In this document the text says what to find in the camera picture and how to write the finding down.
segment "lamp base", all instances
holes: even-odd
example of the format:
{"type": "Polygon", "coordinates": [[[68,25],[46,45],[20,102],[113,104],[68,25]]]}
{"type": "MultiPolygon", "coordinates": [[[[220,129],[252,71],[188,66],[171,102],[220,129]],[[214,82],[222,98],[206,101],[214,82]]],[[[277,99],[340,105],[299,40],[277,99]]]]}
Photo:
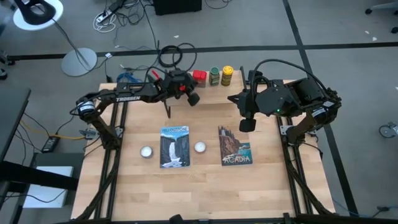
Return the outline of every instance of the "lamp base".
{"type": "Polygon", "coordinates": [[[62,59],[61,69],[69,76],[79,77],[92,71],[97,64],[97,54],[88,48],[79,48],[80,55],[75,50],[67,53],[62,59]]]}

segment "wooden tabletop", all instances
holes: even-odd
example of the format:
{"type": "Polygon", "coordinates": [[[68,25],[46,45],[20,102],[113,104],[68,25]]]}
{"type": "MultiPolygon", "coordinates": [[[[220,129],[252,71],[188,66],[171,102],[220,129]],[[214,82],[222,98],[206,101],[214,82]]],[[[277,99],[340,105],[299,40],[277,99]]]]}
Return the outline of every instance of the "wooden tabletop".
{"type": "MultiPolygon", "coordinates": [[[[100,89],[115,85],[101,84],[100,89]]],[[[240,133],[239,111],[236,105],[223,99],[238,94],[242,88],[241,74],[236,71],[229,87],[207,84],[206,88],[195,89],[201,101],[194,107],[184,99],[169,100],[168,104],[172,105],[170,119],[162,103],[128,104],[112,220],[168,220],[176,214],[184,219],[274,218],[285,212],[294,216],[276,118],[257,114],[256,130],[240,133]],[[190,129],[190,166],[159,168],[160,129],[183,125],[190,129]],[[221,166],[220,125],[229,127],[240,141],[250,142],[253,164],[221,166]],[[206,143],[206,152],[199,154],[193,150],[197,141],[206,143]],[[142,158],[139,153],[142,146],[151,146],[154,156],[142,158]]],[[[105,121],[109,121],[111,110],[109,106],[103,113],[105,121]]],[[[302,118],[293,121],[297,124],[302,118]]],[[[309,136],[306,142],[317,145],[309,136]]],[[[86,152],[99,144],[92,145],[86,152]]],[[[308,186],[319,201],[334,212],[318,151],[303,145],[300,153],[308,186]]],[[[94,197],[103,157],[104,150],[99,148],[84,160],[72,218],[79,216],[94,197]]],[[[298,195],[303,210],[301,190],[298,195]]],[[[105,214],[107,197],[108,194],[104,197],[102,214],[105,214]]]]}

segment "black box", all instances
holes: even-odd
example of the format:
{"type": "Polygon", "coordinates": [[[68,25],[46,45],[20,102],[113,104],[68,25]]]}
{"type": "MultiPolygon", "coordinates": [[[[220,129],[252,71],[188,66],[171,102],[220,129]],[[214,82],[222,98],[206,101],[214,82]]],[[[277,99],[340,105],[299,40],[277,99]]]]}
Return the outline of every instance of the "black box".
{"type": "Polygon", "coordinates": [[[158,16],[197,12],[201,10],[201,0],[154,0],[155,12],[158,16]]]}

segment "red object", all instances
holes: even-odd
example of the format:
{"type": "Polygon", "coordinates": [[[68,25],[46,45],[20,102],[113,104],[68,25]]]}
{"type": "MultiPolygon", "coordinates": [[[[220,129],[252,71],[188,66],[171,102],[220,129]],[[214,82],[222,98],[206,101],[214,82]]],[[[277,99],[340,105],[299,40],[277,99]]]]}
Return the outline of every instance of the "red object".
{"type": "Polygon", "coordinates": [[[155,71],[152,70],[152,73],[156,76],[157,79],[160,79],[159,75],[155,71]]]}
{"type": "Polygon", "coordinates": [[[198,82],[199,87],[205,87],[206,86],[206,77],[207,77],[207,72],[205,71],[200,71],[200,70],[194,70],[193,79],[198,82]]]}

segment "desk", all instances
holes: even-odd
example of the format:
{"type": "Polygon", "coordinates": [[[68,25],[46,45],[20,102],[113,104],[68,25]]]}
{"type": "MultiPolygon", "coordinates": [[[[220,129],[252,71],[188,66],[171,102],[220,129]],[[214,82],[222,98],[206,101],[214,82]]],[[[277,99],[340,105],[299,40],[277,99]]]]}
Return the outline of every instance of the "desk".
{"type": "MultiPolygon", "coordinates": [[[[115,86],[112,83],[101,84],[100,89],[115,86]]],[[[238,94],[242,89],[241,72],[235,71],[231,86],[195,89],[201,100],[194,107],[184,99],[168,100],[170,119],[162,103],[128,104],[113,221],[168,220],[176,214],[195,220],[270,218],[281,217],[285,212],[294,216],[276,118],[257,114],[256,130],[240,133],[239,111],[236,105],[226,100],[226,96],[238,94]],[[213,89],[218,91],[208,94],[213,89]],[[181,125],[190,129],[191,165],[160,169],[160,129],[181,125]],[[219,125],[231,128],[241,142],[251,143],[252,165],[221,166],[219,125]],[[203,154],[193,150],[197,141],[204,141],[207,145],[203,154]],[[140,156],[140,148],[146,145],[154,149],[151,159],[140,156]]],[[[112,107],[109,106],[102,115],[105,121],[110,120],[111,112],[112,107]]],[[[302,118],[294,118],[293,121],[297,124],[302,118]]],[[[306,141],[316,145],[314,138],[307,136],[306,141]]],[[[96,142],[86,151],[100,144],[96,142]]],[[[319,201],[334,212],[318,151],[301,146],[300,154],[308,186],[319,201]]],[[[103,157],[104,150],[99,148],[84,160],[72,218],[79,216],[94,197],[100,182],[103,157]]],[[[303,211],[301,190],[297,192],[303,211]]],[[[105,195],[103,215],[107,201],[105,195]]]]}

